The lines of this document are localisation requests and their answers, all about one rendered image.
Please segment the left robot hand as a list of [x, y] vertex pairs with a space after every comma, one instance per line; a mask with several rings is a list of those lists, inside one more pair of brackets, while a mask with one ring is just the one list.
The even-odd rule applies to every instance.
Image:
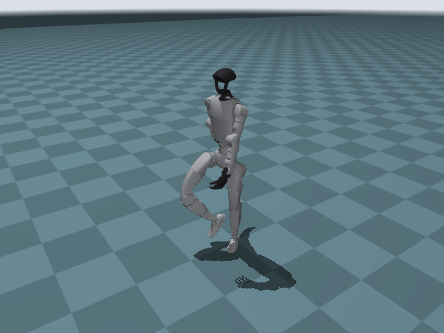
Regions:
[[226, 175], [227, 172], [228, 172], [228, 168], [225, 167], [221, 172], [222, 176], [220, 176], [218, 180], [210, 183], [210, 185], [213, 185], [215, 183], [216, 184], [213, 187], [209, 186], [209, 188], [210, 189], [222, 189], [225, 186], [226, 182], [228, 181], [228, 178], [231, 176], [231, 175]]

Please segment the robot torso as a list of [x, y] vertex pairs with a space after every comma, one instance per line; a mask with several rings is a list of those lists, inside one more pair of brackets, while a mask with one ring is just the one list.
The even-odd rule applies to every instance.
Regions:
[[236, 99], [235, 97], [232, 97], [231, 99], [230, 96], [225, 97], [226, 99], [230, 100], [220, 101], [219, 97], [221, 95], [217, 94], [210, 101], [210, 114], [214, 138], [216, 141], [220, 142], [220, 148], [214, 153], [214, 163], [215, 165], [223, 169], [225, 166], [227, 149], [230, 146], [226, 144], [225, 139], [228, 135], [232, 134], [232, 126], [234, 122], [234, 104], [241, 104], [241, 101], [239, 99]]

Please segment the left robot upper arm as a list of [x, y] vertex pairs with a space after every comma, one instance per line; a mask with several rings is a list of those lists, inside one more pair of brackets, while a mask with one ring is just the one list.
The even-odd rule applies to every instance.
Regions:
[[248, 108], [240, 103], [235, 103], [233, 108], [234, 122], [232, 126], [232, 134], [225, 139], [227, 145], [232, 145], [233, 137], [238, 137], [240, 140], [241, 133], [244, 129], [244, 123], [248, 116]]

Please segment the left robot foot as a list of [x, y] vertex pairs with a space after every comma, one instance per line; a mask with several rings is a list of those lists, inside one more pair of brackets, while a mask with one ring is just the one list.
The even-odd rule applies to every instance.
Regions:
[[238, 247], [239, 240], [240, 240], [240, 236], [239, 236], [239, 234], [237, 235], [237, 240], [236, 240], [236, 237], [235, 237], [235, 236], [234, 236], [233, 239], [232, 239], [232, 237], [231, 237], [231, 239], [230, 239], [230, 243], [228, 244], [228, 247], [227, 247], [227, 251], [228, 251], [229, 253], [234, 253], [234, 252], [236, 251], [236, 249], [237, 249], [237, 247]]

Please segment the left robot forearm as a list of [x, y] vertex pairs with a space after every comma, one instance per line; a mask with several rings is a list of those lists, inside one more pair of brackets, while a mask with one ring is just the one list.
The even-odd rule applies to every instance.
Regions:
[[228, 172], [226, 173], [226, 175], [232, 175], [234, 172], [234, 165], [235, 165], [235, 160], [236, 160], [236, 155], [239, 151], [239, 138], [233, 137], [232, 139], [232, 147], [229, 146], [229, 148], [227, 149], [227, 156], [225, 159], [225, 167], [228, 168]]

